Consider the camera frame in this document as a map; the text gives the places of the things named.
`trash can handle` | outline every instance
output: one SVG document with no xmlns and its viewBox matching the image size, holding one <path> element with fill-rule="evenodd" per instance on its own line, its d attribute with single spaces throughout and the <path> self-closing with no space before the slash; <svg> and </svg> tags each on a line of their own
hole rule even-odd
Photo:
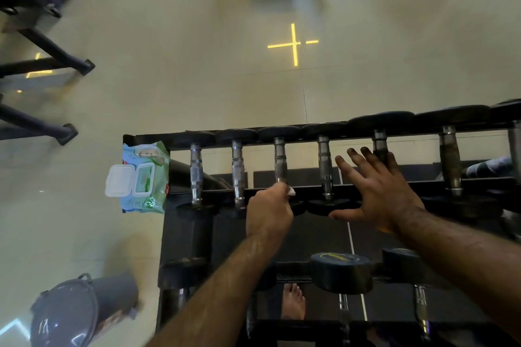
<svg viewBox="0 0 521 347">
<path fill-rule="evenodd" d="M 79 279 L 82 279 L 83 277 L 86 277 L 86 278 L 87 278 L 87 282 L 88 282 L 89 284 L 92 283 L 92 277 L 91 277 L 90 274 L 88 274 L 88 273 L 83 273 L 83 274 L 81 274 L 80 277 L 78 277 L 78 278 L 79 278 Z"/>
</svg>

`forearm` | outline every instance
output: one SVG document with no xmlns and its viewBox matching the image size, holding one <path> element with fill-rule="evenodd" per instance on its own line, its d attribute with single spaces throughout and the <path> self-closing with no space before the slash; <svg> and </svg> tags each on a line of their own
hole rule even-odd
<svg viewBox="0 0 521 347">
<path fill-rule="evenodd" d="M 521 246 L 415 209 L 395 219 L 396 235 L 521 340 Z"/>
<path fill-rule="evenodd" d="M 235 345 L 252 293 L 274 252 L 246 238 L 147 347 Z"/>
</svg>

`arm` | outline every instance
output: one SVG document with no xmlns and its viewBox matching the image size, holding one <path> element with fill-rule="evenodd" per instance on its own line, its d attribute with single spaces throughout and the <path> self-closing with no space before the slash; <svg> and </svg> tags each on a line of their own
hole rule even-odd
<svg viewBox="0 0 521 347">
<path fill-rule="evenodd" d="M 336 163 L 362 194 L 356 210 L 330 214 L 343 220 L 367 220 L 393 232 L 447 280 L 464 291 L 506 332 L 521 340 L 521 246 L 427 212 L 389 153 L 384 166 L 368 148 L 364 157 L 348 154 L 361 174 L 337 157 Z"/>
<path fill-rule="evenodd" d="M 257 282 L 293 222 L 287 189 L 277 183 L 250 199 L 246 239 L 147 347 L 235 345 Z"/>
</svg>

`wet wipes package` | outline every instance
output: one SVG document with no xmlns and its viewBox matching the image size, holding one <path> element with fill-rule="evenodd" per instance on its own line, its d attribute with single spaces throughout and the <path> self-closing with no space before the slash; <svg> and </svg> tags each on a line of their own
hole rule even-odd
<svg viewBox="0 0 521 347">
<path fill-rule="evenodd" d="M 120 198 L 124 212 L 164 213 L 169 162 L 160 141 L 134 147 L 123 144 L 123 164 L 110 168 L 105 194 Z"/>
</svg>

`bare foot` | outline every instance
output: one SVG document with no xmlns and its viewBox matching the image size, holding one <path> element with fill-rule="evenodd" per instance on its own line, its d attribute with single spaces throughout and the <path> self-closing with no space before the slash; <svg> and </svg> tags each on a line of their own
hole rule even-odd
<svg viewBox="0 0 521 347">
<path fill-rule="evenodd" d="M 304 319 L 306 298 L 296 284 L 284 284 L 281 319 Z"/>
</svg>

